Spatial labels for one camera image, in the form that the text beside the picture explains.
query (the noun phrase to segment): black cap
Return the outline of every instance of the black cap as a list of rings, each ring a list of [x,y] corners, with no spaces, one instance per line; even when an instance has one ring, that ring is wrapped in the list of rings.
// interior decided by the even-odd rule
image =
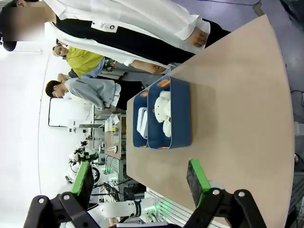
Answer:
[[[39,0],[25,0],[25,1],[31,1],[31,2],[36,2]],[[10,16],[10,10],[6,10],[7,8],[11,7],[17,7],[17,2],[18,0],[13,0],[10,1],[8,4],[6,4],[0,13],[0,45],[3,45],[4,49],[7,51],[13,51],[17,45],[16,41],[3,41],[3,36],[4,37],[10,37],[10,25],[9,25],[9,16]]]

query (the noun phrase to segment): tabletop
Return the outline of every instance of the tabletop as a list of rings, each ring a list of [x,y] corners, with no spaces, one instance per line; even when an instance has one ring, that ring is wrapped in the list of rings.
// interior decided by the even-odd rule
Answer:
[[[125,134],[125,129],[126,129],[126,117],[125,115],[117,114],[119,116],[119,122],[116,124],[116,130],[118,132],[118,141],[113,142],[111,137],[112,137],[112,132],[105,132],[104,133],[104,141],[105,141],[105,149],[104,153],[107,155],[110,155],[114,158],[121,159],[122,158],[122,150],[121,150],[121,141],[122,141],[122,134]],[[114,151],[108,151],[108,148],[117,146],[117,152],[115,153]]]
[[[268,228],[282,228],[294,168],[291,97],[267,16],[242,26],[170,73],[189,81],[192,144],[157,151],[133,146],[127,106],[127,174],[191,210],[188,160],[233,193],[251,191]],[[222,218],[218,221],[225,224]]]

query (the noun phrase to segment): storage box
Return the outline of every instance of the storage box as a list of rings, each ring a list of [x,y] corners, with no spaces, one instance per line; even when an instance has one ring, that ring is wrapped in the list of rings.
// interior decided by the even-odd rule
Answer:
[[[135,147],[145,148],[147,146],[147,139],[144,139],[137,131],[138,111],[142,107],[148,107],[148,90],[142,90],[134,98],[133,103],[133,145]]]
[[[154,104],[161,91],[171,91],[171,138],[165,136],[156,120]],[[153,83],[148,92],[148,146],[168,150],[191,145],[191,115],[189,83],[174,77],[163,76]]]

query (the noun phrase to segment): black shirt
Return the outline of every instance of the black shirt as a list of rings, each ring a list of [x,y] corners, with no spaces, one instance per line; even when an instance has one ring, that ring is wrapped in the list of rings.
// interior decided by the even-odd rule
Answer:
[[[57,23],[54,26],[73,37],[93,39],[100,44],[164,65],[183,63],[194,56],[193,53],[176,48],[160,39],[127,28],[118,27],[116,33],[104,32],[91,28],[92,21],[78,19],[60,20],[57,16],[56,18]]]

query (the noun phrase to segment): name tag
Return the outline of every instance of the name tag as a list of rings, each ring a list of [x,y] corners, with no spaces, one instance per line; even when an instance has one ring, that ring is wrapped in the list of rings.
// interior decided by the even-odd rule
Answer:
[[[116,32],[118,26],[108,22],[92,22],[91,28],[103,31],[103,32]]]

